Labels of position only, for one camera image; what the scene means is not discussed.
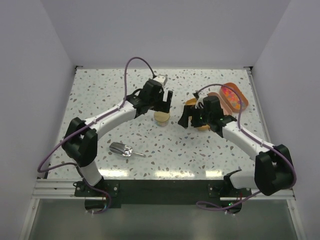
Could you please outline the yellow tray of star candies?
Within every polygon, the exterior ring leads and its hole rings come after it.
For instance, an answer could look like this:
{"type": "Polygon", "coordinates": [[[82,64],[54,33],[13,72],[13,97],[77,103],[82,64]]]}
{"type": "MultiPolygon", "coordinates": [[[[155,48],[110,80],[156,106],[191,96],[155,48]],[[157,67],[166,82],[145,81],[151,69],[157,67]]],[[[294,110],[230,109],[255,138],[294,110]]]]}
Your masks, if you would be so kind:
{"type": "MultiPolygon", "coordinates": [[[[186,106],[195,106],[197,103],[196,98],[189,99],[185,102],[186,106]]],[[[198,131],[208,131],[210,127],[208,125],[200,126],[196,128],[198,131]]]]}

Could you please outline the round wooden jar lid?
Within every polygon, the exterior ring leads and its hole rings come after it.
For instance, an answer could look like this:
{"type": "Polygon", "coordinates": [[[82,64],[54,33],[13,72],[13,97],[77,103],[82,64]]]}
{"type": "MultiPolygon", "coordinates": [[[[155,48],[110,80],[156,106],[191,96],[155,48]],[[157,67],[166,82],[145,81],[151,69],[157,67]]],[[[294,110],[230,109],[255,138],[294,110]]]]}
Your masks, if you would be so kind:
{"type": "Polygon", "coordinates": [[[155,111],[154,112],[154,119],[159,123],[167,122],[170,119],[170,113],[162,112],[162,111],[155,111]]]}

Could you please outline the clear glass jar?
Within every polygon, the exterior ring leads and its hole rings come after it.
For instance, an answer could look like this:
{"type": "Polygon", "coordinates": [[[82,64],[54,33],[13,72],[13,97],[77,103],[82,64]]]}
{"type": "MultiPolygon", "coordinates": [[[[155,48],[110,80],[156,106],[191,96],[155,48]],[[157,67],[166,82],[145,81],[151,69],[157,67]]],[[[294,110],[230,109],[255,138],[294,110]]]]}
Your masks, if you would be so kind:
{"type": "Polygon", "coordinates": [[[155,118],[155,124],[158,126],[158,127],[166,127],[170,122],[170,119],[164,119],[164,118],[155,118]]]}

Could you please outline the metal scoop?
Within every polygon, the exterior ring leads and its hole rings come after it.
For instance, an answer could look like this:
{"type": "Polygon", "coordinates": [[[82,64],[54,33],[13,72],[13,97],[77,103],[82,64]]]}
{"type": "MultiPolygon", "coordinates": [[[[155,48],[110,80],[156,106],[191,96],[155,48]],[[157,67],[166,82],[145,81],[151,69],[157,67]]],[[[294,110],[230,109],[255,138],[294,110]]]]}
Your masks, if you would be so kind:
{"type": "Polygon", "coordinates": [[[118,154],[123,157],[139,156],[145,158],[146,155],[143,153],[134,152],[133,148],[129,145],[121,142],[113,142],[109,145],[109,150],[112,153],[118,154]]]}

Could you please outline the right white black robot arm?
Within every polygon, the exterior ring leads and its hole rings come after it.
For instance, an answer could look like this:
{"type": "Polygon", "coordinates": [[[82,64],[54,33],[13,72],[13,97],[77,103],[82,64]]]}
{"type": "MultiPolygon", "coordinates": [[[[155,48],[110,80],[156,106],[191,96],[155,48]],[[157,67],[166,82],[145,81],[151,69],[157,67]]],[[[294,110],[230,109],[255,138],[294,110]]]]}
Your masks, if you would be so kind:
{"type": "Polygon", "coordinates": [[[209,126],[210,130],[245,152],[254,161],[253,171],[236,170],[224,176],[223,192],[230,197],[241,189],[258,189],[270,196],[289,189],[296,181],[289,149],[275,146],[243,128],[232,115],[225,115],[216,96],[200,98],[195,105],[185,105],[178,124],[183,128],[209,126]]]}

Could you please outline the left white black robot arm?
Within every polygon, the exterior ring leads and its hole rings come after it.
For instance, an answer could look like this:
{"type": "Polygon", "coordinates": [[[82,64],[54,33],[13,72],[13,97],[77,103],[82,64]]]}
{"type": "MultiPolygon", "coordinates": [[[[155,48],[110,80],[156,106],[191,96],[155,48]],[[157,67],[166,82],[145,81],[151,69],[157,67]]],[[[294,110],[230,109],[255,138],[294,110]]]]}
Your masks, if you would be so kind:
{"type": "Polygon", "coordinates": [[[106,190],[104,178],[95,162],[98,152],[98,141],[117,126],[146,114],[149,110],[168,113],[171,107],[173,92],[170,90],[166,101],[163,101],[164,86],[167,76],[158,75],[148,79],[138,95],[133,92],[126,95],[124,102],[99,115],[81,120],[71,120],[62,148],[73,159],[86,184],[86,191],[92,196],[99,196],[106,190]]]}

